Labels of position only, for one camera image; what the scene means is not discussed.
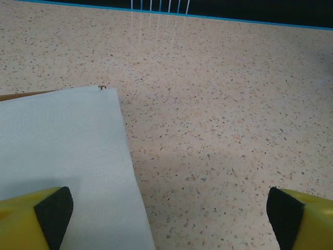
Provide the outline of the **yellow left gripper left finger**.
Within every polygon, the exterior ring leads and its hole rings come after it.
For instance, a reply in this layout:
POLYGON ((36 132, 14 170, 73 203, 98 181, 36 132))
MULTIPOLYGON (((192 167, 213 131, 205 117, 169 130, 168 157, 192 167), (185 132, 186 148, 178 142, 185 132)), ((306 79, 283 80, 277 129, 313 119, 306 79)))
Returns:
POLYGON ((0 250, 60 250, 72 213, 67 186, 0 201, 0 250))

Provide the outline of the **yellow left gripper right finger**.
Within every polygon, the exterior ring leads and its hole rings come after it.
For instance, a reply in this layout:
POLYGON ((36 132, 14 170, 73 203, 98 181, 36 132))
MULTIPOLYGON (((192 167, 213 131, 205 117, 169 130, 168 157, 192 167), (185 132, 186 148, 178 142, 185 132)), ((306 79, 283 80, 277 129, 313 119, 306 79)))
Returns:
POLYGON ((333 201, 272 187, 267 216, 280 250, 333 250, 333 201))

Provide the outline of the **white paper napkin stack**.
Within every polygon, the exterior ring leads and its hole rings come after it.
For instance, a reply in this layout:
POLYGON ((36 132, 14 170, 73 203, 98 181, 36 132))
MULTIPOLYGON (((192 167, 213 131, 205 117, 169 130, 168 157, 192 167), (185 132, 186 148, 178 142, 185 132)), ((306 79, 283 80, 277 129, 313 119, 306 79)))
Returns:
POLYGON ((0 102, 0 200, 67 186, 60 250, 155 250, 115 89, 0 102))

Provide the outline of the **blue table rim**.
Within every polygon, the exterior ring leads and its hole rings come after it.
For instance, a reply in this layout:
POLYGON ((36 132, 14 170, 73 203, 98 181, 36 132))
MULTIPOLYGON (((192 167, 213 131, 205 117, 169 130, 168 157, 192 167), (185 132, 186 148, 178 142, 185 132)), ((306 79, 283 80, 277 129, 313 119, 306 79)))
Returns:
POLYGON ((333 30, 333 0, 17 0, 333 30))

